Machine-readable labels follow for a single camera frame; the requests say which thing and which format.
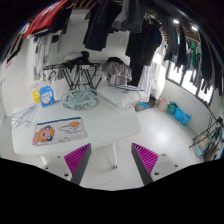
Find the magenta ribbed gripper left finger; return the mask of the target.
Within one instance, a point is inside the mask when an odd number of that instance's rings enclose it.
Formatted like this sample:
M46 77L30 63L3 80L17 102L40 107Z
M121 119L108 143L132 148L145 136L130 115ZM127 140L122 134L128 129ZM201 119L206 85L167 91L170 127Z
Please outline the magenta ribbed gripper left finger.
M91 153L91 144L86 144L64 157L64 160L72 174L72 183L75 183L76 185L80 184Z

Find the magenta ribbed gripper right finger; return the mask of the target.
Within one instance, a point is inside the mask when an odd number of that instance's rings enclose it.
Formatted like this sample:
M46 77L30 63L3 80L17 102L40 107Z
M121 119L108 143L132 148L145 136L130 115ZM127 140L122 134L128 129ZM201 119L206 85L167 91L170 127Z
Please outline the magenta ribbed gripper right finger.
M138 168L144 185L153 182L151 172L158 160L159 155L136 143L132 144L131 153Z

